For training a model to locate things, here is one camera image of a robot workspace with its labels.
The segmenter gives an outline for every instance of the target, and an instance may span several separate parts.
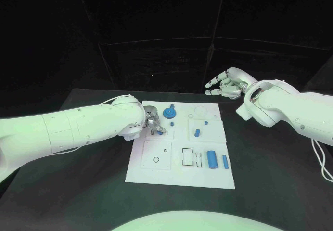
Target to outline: dark table surface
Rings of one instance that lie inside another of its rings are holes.
[[[241,99],[204,94],[74,89],[61,109],[129,93],[140,101],[220,104],[237,189],[126,183],[133,141],[117,136],[21,168],[0,200],[0,230],[109,231],[175,210],[227,213],[289,231],[333,230],[333,184],[322,177],[310,139],[286,122],[267,128],[244,121]]]

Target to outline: blue object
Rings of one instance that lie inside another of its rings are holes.
[[[223,158],[224,158],[224,169],[230,169],[227,155],[224,155]]]
[[[220,167],[218,160],[217,160],[217,153],[215,151],[207,152],[207,158],[208,158],[208,165],[211,169],[215,169]]]
[[[197,129],[195,137],[199,137],[199,134],[201,134],[201,129]]]
[[[176,116],[176,110],[171,107],[171,108],[166,108],[165,111],[163,111],[163,116],[168,118],[168,119],[172,119],[175,118]]]

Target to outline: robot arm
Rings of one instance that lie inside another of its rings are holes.
[[[221,84],[220,89],[207,90],[205,93],[237,99],[244,92],[244,104],[237,113],[246,120],[254,118],[267,127],[284,120],[299,134],[333,145],[333,96],[312,92],[300,93],[280,80],[259,82],[250,74],[234,67],[211,80],[207,87],[221,80],[228,82],[228,86]]]
[[[0,120],[0,182],[28,162],[116,135],[139,138],[145,127],[165,132],[158,110],[127,95],[112,104]]]

